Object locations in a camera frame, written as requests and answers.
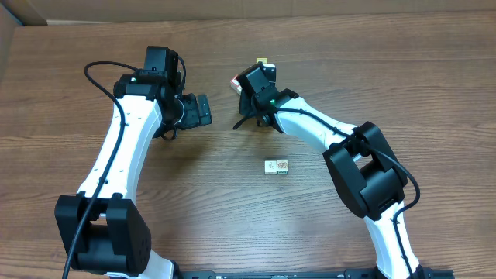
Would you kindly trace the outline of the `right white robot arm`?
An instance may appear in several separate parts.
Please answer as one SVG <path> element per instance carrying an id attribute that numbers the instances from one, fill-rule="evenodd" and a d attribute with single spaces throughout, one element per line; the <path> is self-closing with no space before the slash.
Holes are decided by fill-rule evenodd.
<path id="1" fill-rule="evenodd" d="M 364 220 L 385 278 L 418 278 L 422 270 L 409 242 L 404 188 L 417 185 L 394 155 L 381 130 L 371 122 L 355 126 L 311 107 L 291 90 L 263 86 L 242 90 L 239 112 L 279 133 L 295 136 L 322 153 L 343 204 Z"/>

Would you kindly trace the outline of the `blue-faced wooden block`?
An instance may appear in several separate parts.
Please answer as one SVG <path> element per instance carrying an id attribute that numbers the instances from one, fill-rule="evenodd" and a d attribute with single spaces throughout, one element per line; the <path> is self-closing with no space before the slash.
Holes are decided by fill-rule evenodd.
<path id="1" fill-rule="evenodd" d="M 288 160 L 276 160 L 277 173 L 278 174 L 288 174 L 289 172 L 289 161 Z"/>

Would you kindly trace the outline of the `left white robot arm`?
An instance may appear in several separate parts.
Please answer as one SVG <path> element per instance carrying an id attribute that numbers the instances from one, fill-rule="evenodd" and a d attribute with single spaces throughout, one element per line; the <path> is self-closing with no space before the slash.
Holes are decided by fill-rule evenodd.
<path id="1" fill-rule="evenodd" d="M 136 207 L 138 180 L 152 139 L 212 123 L 206 95 L 184 95 L 164 71 L 124 74 L 108 96 L 113 119 L 95 165 L 77 194 L 61 195 L 55 219 L 70 270 L 114 278 L 179 278 L 177 264 L 152 249 Z"/>

